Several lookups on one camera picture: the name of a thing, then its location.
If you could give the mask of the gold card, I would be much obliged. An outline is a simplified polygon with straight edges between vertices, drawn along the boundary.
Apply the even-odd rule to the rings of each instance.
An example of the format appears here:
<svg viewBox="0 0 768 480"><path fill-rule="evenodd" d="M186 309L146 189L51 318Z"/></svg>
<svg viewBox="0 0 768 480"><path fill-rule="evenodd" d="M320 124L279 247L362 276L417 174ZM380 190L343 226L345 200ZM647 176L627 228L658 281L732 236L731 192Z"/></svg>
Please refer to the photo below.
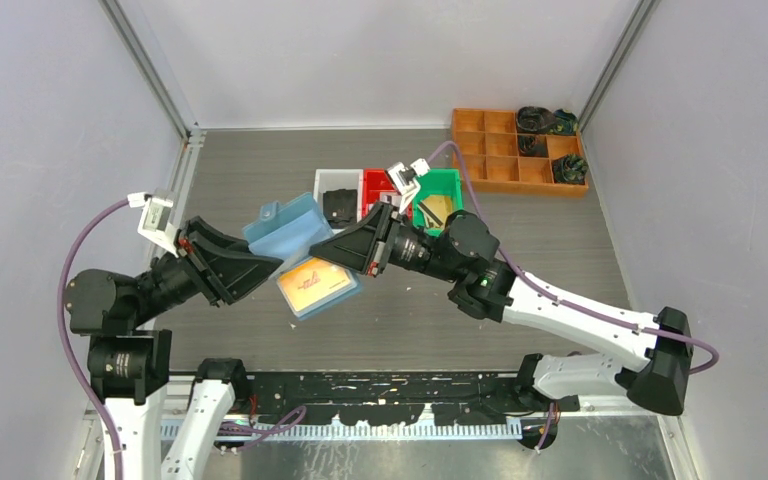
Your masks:
<svg viewBox="0 0 768 480"><path fill-rule="evenodd" d="M311 258L277 278L280 292L297 317L307 315L355 286L346 269Z"/></svg>

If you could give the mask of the blue card holder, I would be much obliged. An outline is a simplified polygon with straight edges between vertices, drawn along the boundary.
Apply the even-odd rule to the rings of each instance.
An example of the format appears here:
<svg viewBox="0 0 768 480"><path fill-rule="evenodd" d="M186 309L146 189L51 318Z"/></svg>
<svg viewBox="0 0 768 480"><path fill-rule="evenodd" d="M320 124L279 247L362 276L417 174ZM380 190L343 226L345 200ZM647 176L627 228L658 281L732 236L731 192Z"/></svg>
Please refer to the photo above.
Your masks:
<svg viewBox="0 0 768 480"><path fill-rule="evenodd" d="M271 275L276 285L279 275L314 258L309 255L310 246L334 236L318 203L309 192L286 203L274 201L263 205L258 219L244 226L242 234L253 253L276 257L283 261L283 264ZM361 292L362 285L358 275L351 270L346 270L355 279L356 284L353 288L302 317L297 317L287 303L293 315L300 321L306 320Z"/></svg>

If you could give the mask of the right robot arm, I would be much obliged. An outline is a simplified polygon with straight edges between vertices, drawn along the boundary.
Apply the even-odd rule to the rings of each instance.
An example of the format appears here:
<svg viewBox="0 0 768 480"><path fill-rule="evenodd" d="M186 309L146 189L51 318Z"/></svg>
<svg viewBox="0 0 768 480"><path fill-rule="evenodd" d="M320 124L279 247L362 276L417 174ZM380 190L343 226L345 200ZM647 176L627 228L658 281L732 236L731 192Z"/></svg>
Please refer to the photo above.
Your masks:
<svg viewBox="0 0 768 480"><path fill-rule="evenodd" d="M370 277L397 266L445 281L448 299L471 318L539 329L590 348L588 355L526 355L512 389L527 411L577 395L624 395L668 416L685 411L694 354L685 313L612 307L519 270L502 258L499 240L474 213L450 214L433 236L378 202L309 253Z"/></svg>

